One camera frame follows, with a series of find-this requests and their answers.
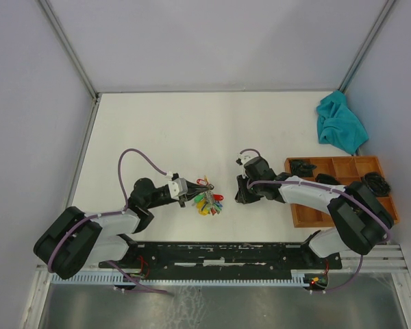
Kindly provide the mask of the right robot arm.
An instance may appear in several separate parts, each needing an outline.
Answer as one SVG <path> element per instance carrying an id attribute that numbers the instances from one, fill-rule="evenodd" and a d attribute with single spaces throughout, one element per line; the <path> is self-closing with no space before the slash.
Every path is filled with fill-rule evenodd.
<path id="1" fill-rule="evenodd" d="M 237 176 L 239 204 L 265 198 L 282 204 L 296 204 L 328 214 L 334 225 L 310 235 L 301 250 L 301 261 L 316 268 L 328 256 L 351 250 L 367 255 L 376 245 L 390 240 L 394 220 L 367 186 L 353 182 L 348 186 L 311 182 L 283 172 L 276 174 L 261 156 L 239 154 Z"/>

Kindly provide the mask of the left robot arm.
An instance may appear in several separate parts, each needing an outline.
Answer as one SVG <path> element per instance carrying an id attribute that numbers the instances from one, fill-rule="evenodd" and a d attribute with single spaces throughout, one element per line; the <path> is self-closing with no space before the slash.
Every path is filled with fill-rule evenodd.
<path id="1" fill-rule="evenodd" d="M 141 178 L 134 184 L 125 210 L 89 215 L 76 206 L 66 208 L 36 241 L 34 254 L 51 273 L 65 280 L 82 267 L 107 260 L 131 267 L 138 251 L 128 235 L 147 228 L 154 218 L 150 210 L 172 203 L 184 207 L 206 189 L 178 176 L 161 187 Z"/>

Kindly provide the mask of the metal keyring with coloured keys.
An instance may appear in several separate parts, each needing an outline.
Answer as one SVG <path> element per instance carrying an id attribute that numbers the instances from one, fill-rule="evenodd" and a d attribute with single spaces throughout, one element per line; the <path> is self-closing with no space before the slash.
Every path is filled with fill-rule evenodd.
<path id="1" fill-rule="evenodd" d="M 197 179 L 197 184 L 206 187 L 206 191 L 200 192 L 193 199 L 193 206 L 202 216 L 219 215 L 222 212 L 222 201 L 224 197 L 213 192 L 214 186 L 209 182 L 207 176 Z"/>

